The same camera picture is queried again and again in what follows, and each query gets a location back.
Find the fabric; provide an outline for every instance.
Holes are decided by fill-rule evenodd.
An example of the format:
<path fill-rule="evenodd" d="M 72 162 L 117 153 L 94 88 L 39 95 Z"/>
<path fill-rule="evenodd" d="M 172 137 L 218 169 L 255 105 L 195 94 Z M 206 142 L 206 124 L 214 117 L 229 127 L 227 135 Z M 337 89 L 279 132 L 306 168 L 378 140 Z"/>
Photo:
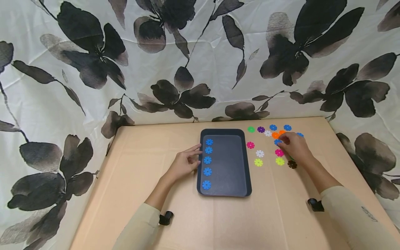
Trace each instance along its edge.
<path fill-rule="evenodd" d="M 399 8 L 4 2 L 1 248 L 68 249 L 114 135 L 134 124 L 324 116 L 400 228 Z"/>
<path fill-rule="evenodd" d="M 153 244 L 157 232 L 160 211 L 143 203 L 129 220 L 114 244 L 113 250 L 144 250 Z"/>
<path fill-rule="evenodd" d="M 343 230 L 351 249 L 400 249 L 396 240 L 347 188 L 328 188 L 321 197 L 325 211 Z"/>

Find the tabletop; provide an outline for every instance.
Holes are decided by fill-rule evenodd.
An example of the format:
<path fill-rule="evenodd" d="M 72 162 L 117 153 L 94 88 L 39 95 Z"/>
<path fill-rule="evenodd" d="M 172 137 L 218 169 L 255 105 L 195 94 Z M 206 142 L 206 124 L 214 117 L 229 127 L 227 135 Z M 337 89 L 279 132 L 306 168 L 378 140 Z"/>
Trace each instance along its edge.
<path fill-rule="evenodd" d="M 309 198 L 320 196 L 301 166 L 293 169 L 288 160 L 276 163 L 274 138 L 258 127 L 279 132 L 290 125 L 306 138 L 310 150 L 345 187 L 354 192 L 368 210 L 400 242 L 400 235 L 362 175 L 321 117 L 158 124 L 122 127 L 106 157 L 100 177 L 75 235 L 71 250 L 111 249 L 136 209 L 166 172 L 177 152 L 200 141 L 206 128 L 238 128 L 244 131 L 252 183 L 246 198 L 209 197 L 197 192 L 197 175 L 177 183 L 169 193 L 162 213 L 175 216 L 161 226 L 151 249 L 242 250 L 242 249 L 349 249 L 340 229 L 328 213 L 313 212 Z M 255 128 L 253 133 L 248 127 Z M 264 152 L 256 166 L 257 150 Z"/>

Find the tray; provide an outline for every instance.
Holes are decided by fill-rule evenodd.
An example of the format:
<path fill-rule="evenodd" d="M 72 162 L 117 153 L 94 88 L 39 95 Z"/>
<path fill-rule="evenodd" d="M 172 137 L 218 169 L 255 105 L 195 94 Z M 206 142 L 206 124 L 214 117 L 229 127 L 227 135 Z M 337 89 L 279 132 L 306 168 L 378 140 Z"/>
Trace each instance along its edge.
<path fill-rule="evenodd" d="M 208 139 L 213 141 L 212 145 L 206 144 Z M 197 191 L 206 196 L 249 196 L 252 187 L 244 132 L 240 129 L 205 129 L 201 132 L 200 143 L 203 154 L 199 156 Z M 206 152 L 207 147 L 212 148 L 212 153 Z M 210 164 L 205 164 L 205 157 L 211 158 Z M 206 176 L 205 168 L 212 170 L 211 175 L 208 171 L 209 176 Z M 210 182 L 209 189 L 207 185 L 203 187 L 204 181 Z"/>

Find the sleeve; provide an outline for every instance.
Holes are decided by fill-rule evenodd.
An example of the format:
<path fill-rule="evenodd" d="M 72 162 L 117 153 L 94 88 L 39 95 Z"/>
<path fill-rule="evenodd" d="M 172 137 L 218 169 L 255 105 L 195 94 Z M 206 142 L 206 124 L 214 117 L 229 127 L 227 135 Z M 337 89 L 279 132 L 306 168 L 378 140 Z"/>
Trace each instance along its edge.
<path fill-rule="evenodd" d="M 113 250 L 144 250 L 151 245 L 158 232 L 160 211 L 143 203 L 122 230 Z"/>
<path fill-rule="evenodd" d="M 343 230 L 352 250 L 399 250 L 400 245 L 364 204 L 347 188 L 335 186 L 321 193 L 322 205 Z"/>

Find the finger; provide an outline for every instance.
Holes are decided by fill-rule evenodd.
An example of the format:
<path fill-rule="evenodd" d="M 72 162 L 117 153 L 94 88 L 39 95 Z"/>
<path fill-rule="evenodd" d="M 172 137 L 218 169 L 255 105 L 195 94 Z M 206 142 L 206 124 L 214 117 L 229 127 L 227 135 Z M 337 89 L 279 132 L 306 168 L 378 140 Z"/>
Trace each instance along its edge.
<path fill-rule="evenodd" d="M 186 157 L 191 157 L 191 156 L 194 156 L 194 155 L 199 155 L 199 154 L 202 154 L 203 153 L 203 151 L 200 151 L 200 150 L 196 150 L 196 151 L 191 151 L 191 152 L 185 152 L 185 154 L 186 154 Z"/>
<path fill-rule="evenodd" d="M 190 152 L 190 151 L 196 150 L 196 149 L 198 149 L 198 148 L 200 148 L 200 147 L 201 147 L 201 143 L 199 143 L 199 144 L 197 144 L 197 145 L 194 145 L 194 146 L 191 147 L 191 148 L 186 149 L 184 152 Z"/>
<path fill-rule="evenodd" d="M 190 164 L 189 166 L 190 166 L 190 169 L 193 171 L 193 170 L 195 170 L 199 165 L 200 165 L 200 161 L 198 160 L 198 161 L 196 161 L 196 162 L 193 162 L 193 163 Z"/>

